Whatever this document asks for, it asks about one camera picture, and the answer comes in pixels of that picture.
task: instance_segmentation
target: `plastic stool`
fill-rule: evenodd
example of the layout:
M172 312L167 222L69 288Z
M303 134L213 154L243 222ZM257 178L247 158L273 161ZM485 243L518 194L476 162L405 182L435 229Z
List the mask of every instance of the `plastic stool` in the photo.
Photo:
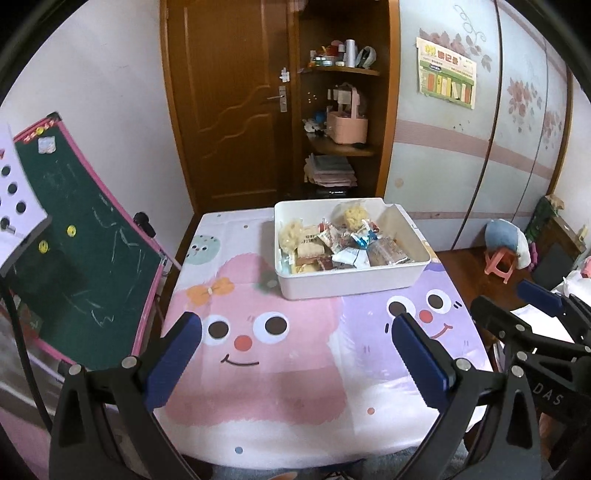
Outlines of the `plastic stool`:
M484 269L484 273L486 275L494 273L503 279L503 283L507 283L515 269L515 264L517 263L515 252L509 250L507 247L501 247L493 253L492 256L489 255L488 251L484 252L484 257L486 258L486 268ZM509 264L508 271L503 272L497 268L497 265L502 263Z

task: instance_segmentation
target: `white plastic bin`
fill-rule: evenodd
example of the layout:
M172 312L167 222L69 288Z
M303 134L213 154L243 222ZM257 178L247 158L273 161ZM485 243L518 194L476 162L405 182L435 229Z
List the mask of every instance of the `white plastic bin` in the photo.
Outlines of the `white plastic bin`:
M371 267L364 270L329 270L290 274L283 271L279 231L293 219L301 218L304 225L315 225L330 219L335 207L342 202L361 202L380 232L391 236L415 260L403 265ZM281 292L289 300L316 299L354 295L373 291L410 287L431 261L431 255L412 227L413 223L400 205L386 205L381 198L295 200L275 205L275 271Z

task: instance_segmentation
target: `orange bow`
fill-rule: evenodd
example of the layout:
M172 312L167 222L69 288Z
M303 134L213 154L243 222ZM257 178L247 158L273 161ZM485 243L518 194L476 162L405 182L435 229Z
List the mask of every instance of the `orange bow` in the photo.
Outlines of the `orange bow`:
M200 307L209 301L212 295L227 295L234 290L234 283L227 277L216 280L211 287L206 285L195 285L187 290L187 297L195 305Z

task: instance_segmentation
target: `blue gripper pad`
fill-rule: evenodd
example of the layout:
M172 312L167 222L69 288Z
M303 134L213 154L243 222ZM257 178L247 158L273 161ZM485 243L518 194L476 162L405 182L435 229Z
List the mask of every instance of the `blue gripper pad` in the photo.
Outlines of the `blue gripper pad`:
M564 312L562 299L558 295L528 280L517 284L517 296L549 317L559 317Z
M168 340L168 335L175 335L166 351L150 371L144 390L144 405L148 411L164 407L170 398L195 350L201 343L201 319L191 312L185 312L177 322L186 324L178 330L174 327L160 339Z
M437 342L424 335L423 340L403 315L392 322L392 342L402 357L427 407L436 408L441 413L448 404L447 392L450 388L449 376L438 365L424 341Z

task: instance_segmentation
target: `stack of papers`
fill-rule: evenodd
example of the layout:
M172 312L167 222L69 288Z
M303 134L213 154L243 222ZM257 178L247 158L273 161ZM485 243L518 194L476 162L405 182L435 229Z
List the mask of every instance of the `stack of papers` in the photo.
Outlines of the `stack of papers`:
M306 159L304 181L323 187L355 187L357 178L346 157L314 155Z

